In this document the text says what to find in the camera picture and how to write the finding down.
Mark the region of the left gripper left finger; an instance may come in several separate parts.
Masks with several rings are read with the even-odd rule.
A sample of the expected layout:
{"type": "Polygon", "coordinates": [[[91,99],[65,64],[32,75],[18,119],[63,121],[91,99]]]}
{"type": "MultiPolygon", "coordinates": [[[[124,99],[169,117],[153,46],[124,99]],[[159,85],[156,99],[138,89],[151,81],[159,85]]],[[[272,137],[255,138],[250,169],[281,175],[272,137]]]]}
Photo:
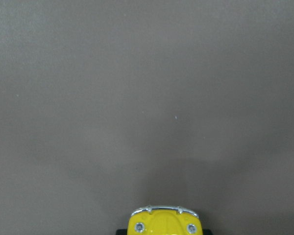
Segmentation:
{"type": "Polygon", "coordinates": [[[127,229],[117,229],[115,235],[127,235],[127,229]]]}

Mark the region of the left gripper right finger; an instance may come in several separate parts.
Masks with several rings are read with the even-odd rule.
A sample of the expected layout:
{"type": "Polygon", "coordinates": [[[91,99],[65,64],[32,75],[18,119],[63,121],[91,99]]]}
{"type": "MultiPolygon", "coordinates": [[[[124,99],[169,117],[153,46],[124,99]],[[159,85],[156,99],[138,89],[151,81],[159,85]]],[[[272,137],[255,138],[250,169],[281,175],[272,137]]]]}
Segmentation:
{"type": "Polygon", "coordinates": [[[210,229],[203,229],[202,233],[203,233],[203,235],[213,235],[213,233],[210,229]]]}

